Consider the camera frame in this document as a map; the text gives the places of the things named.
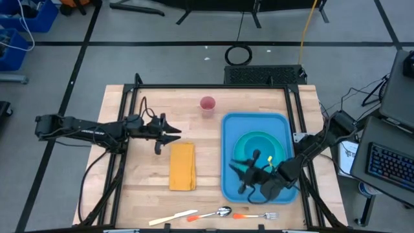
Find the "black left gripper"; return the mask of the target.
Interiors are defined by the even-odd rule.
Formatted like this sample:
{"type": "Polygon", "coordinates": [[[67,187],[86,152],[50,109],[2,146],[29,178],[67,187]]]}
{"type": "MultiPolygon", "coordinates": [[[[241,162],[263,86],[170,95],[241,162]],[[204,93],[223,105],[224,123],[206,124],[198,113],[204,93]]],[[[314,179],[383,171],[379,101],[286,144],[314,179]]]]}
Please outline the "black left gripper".
{"type": "MultiPolygon", "coordinates": [[[[144,139],[155,140],[155,153],[161,154],[161,146],[169,144],[179,140],[181,136],[165,135],[164,125],[166,123],[166,114],[162,113],[160,116],[154,116],[152,120],[144,127],[144,139]]],[[[172,127],[168,124],[165,125],[166,133],[181,133],[182,131],[172,127]]]]}

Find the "teal plate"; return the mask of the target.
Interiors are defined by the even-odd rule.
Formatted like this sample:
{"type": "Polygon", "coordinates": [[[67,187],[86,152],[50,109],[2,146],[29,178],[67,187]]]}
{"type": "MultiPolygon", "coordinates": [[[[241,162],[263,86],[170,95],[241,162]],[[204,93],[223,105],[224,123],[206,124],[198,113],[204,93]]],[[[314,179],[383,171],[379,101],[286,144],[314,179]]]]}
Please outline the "teal plate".
{"type": "Polygon", "coordinates": [[[249,133],[243,135],[242,137],[240,137],[239,140],[235,143],[234,153],[233,153],[232,158],[236,159],[236,160],[239,160],[239,157],[241,156],[241,154],[244,151],[244,146],[245,146],[246,142],[249,139],[254,138],[254,137],[264,137],[264,138],[272,141],[272,143],[274,144],[277,152],[279,152],[281,154],[279,163],[281,163],[281,162],[283,162],[283,161],[285,161],[286,159],[289,158],[288,153],[285,150],[284,145],[282,145],[282,143],[280,143],[280,141],[276,137],[274,137],[274,136],[272,136],[268,133],[261,132],[261,131],[252,131],[252,132],[249,132],[249,133]]]}

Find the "teal bowl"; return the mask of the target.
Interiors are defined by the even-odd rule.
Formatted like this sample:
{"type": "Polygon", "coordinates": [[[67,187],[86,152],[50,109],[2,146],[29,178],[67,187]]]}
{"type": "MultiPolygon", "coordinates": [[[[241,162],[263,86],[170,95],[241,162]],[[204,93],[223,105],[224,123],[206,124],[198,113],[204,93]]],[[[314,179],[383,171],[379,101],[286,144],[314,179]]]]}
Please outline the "teal bowl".
{"type": "Polygon", "coordinates": [[[256,166],[258,168],[269,165],[269,157],[272,157],[272,160],[270,162],[274,166],[280,162],[281,154],[277,152],[272,141],[264,137],[254,137],[249,139],[244,146],[244,151],[239,157],[239,160],[253,159],[253,153],[255,150],[259,150],[261,152],[259,158],[256,161],[256,166]]]}

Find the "yellow cloth napkin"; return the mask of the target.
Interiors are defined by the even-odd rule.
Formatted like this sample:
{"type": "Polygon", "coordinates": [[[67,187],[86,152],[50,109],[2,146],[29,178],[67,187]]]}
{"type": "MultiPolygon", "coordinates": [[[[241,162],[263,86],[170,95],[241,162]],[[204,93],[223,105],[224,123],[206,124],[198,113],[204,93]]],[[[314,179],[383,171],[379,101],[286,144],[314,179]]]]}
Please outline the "yellow cloth napkin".
{"type": "Polygon", "coordinates": [[[169,189],[192,191],[196,187],[195,145],[179,143],[171,146],[169,189]]]}

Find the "pink plastic cup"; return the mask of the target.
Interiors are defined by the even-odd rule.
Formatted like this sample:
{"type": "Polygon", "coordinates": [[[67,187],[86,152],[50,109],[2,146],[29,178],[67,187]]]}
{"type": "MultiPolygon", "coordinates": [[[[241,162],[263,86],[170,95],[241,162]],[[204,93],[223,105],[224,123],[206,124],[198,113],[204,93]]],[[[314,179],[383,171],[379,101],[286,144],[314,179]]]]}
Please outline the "pink plastic cup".
{"type": "Polygon", "coordinates": [[[203,118],[211,118],[215,112],[215,99],[211,96],[204,96],[200,101],[201,115],[203,118]]]}

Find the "orange-handled metal spoon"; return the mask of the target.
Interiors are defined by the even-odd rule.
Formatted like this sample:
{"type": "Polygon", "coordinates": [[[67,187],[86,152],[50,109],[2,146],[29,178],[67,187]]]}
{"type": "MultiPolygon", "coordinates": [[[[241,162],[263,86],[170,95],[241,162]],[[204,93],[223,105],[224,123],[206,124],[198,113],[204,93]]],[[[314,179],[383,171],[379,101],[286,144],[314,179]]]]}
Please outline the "orange-handled metal spoon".
{"type": "Polygon", "coordinates": [[[219,217],[226,217],[231,213],[232,213],[232,208],[231,207],[222,206],[216,212],[212,212],[212,213],[209,213],[209,214],[198,215],[198,216],[189,216],[189,217],[186,218],[186,220],[188,222],[192,222],[192,221],[196,221],[198,219],[201,219],[201,218],[204,218],[204,217],[210,217],[210,216],[213,216],[213,215],[217,215],[219,217]]]}

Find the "orange-handled metal fork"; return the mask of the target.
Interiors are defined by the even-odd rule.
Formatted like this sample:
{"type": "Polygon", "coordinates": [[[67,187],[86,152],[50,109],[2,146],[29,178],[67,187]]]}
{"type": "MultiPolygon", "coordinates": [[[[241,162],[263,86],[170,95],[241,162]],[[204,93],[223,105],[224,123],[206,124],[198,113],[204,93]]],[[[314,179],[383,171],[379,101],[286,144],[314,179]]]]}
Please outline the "orange-handled metal fork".
{"type": "Polygon", "coordinates": [[[276,212],[265,212],[264,214],[258,214],[258,215],[235,213],[232,215],[233,219],[264,218],[267,220],[275,220],[278,217],[279,217],[279,214],[276,212]]]}

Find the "cream-handled table knife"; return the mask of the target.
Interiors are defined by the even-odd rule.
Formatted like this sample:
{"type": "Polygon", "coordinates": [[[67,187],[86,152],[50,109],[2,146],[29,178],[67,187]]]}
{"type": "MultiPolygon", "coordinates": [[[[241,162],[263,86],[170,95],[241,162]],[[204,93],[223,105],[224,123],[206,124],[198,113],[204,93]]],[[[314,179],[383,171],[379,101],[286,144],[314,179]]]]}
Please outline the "cream-handled table knife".
{"type": "Polygon", "coordinates": [[[194,214],[194,213],[197,213],[197,212],[198,212],[198,210],[187,210],[187,211],[184,211],[184,212],[179,212],[179,213],[174,214],[173,216],[163,217],[163,218],[160,218],[160,219],[152,220],[148,223],[148,225],[149,226],[158,225],[158,224],[161,224],[161,223],[164,223],[164,222],[167,222],[167,221],[171,221],[171,220],[177,219],[179,217],[188,216],[188,215],[191,215],[191,214],[194,214]]]}

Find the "blue plastic tray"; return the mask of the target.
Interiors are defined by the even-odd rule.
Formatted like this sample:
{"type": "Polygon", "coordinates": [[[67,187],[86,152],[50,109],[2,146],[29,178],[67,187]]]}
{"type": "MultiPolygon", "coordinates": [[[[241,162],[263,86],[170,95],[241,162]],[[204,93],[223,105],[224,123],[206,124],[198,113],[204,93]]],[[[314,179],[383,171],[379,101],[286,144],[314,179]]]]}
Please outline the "blue plastic tray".
{"type": "Polygon", "coordinates": [[[221,190],[224,197],[232,203],[263,202],[260,185],[255,185],[255,192],[248,187],[243,194],[238,194],[241,186],[237,174],[229,167],[234,153],[235,143],[243,135],[261,131],[276,137],[288,153],[294,157],[292,133],[287,118],[279,113],[228,113],[221,123],[221,190]]]}

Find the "blue and white tape roll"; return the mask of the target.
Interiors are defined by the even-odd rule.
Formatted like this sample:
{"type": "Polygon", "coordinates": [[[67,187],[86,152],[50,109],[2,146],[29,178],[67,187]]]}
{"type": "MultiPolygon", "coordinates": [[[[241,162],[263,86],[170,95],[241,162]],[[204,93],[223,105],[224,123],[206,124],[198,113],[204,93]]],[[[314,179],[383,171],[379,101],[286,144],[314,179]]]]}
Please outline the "blue and white tape roll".
{"type": "Polygon", "coordinates": [[[358,190],[363,196],[367,198],[370,198],[371,196],[375,196],[375,195],[382,193],[378,191],[376,188],[373,188],[372,186],[369,186],[368,184],[363,183],[363,182],[359,182],[358,190]]]}

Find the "black floor bar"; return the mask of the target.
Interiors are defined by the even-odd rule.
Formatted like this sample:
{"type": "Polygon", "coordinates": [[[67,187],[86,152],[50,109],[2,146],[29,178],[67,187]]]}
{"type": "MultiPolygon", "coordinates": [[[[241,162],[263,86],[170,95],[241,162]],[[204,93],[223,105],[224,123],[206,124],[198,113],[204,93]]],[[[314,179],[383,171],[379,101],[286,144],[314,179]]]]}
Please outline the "black floor bar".
{"type": "Polygon", "coordinates": [[[143,6],[132,6],[132,5],[125,5],[121,1],[117,3],[109,3],[109,7],[116,10],[125,10],[130,12],[140,12],[145,14],[155,14],[164,17],[165,13],[160,10],[154,8],[148,8],[143,6]]]}

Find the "black partition screen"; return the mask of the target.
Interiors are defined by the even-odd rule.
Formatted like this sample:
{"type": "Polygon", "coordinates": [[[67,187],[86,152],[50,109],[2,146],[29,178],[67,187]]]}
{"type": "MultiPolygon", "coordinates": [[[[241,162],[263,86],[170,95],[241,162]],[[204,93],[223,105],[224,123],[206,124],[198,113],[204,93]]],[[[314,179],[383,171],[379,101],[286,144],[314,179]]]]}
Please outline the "black partition screen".
{"type": "Polygon", "coordinates": [[[327,0],[152,0],[173,8],[185,11],[184,15],[177,21],[180,25],[192,11],[223,11],[223,12],[248,12],[252,14],[257,28],[261,24],[257,18],[259,12],[272,12],[280,10],[294,10],[315,8],[319,10],[325,23],[329,19],[324,11],[327,0]]]}

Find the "grey floor bar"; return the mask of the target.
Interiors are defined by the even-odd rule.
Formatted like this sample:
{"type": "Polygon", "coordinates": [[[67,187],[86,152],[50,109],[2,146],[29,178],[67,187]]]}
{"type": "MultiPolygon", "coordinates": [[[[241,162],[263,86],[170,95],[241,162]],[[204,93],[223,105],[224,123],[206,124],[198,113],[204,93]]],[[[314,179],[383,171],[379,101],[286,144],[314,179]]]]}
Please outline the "grey floor bar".
{"type": "Polygon", "coordinates": [[[20,74],[0,74],[0,82],[27,84],[29,79],[25,75],[20,74]]]}

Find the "large blue storage bin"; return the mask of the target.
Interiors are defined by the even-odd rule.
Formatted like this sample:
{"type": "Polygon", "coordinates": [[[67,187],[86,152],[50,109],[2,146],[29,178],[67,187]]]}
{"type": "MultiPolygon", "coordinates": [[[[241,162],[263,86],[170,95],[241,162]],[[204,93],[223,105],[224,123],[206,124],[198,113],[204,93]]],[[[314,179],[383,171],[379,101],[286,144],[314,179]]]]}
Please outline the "large blue storage bin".
{"type": "MultiPolygon", "coordinates": [[[[41,7],[35,18],[25,17],[30,32],[48,32],[58,15],[58,8],[51,0],[41,0],[41,7]]],[[[0,25],[3,28],[14,28],[26,32],[25,24],[20,17],[0,16],[0,25]]]]}

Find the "black metal table frame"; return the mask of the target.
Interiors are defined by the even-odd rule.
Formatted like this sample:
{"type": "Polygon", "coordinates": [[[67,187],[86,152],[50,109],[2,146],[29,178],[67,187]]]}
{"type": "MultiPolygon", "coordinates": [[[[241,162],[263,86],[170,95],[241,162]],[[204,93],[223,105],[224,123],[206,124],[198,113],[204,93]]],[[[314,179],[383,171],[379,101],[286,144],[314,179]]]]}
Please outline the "black metal table frame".
{"type": "MultiPolygon", "coordinates": [[[[199,215],[216,212],[227,205],[221,193],[221,120],[229,112],[275,112],[293,115],[296,125],[305,124],[305,131],[318,132],[323,126],[316,88],[301,85],[298,88],[301,110],[287,107],[281,89],[230,88],[223,85],[167,89],[141,88],[139,98],[146,98],[156,113],[165,113],[167,121],[182,131],[183,142],[195,145],[197,182],[190,192],[174,192],[169,184],[169,148],[163,147],[156,155],[154,143],[132,140],[126,157],[126,167],[119,202],[109,200],[103,223],[114,223],[118,228],[147,228],[151,220],[173,216],[189,209],[199,215]],[[201,115],[200,101],[204,96],[215,99],[215,112],[211,118],[201,115]]],[[[305,227],[303,202],[297,197],[289,205],[250,205],[234,203],[236,213],[264,214],[276,212],[275,220],[264,218],[233,219],[213,215],[188,222],[183,217],[171,220],[172,228],[201,229],[254,229],[264,225],[267,229],[305,227]]]]}

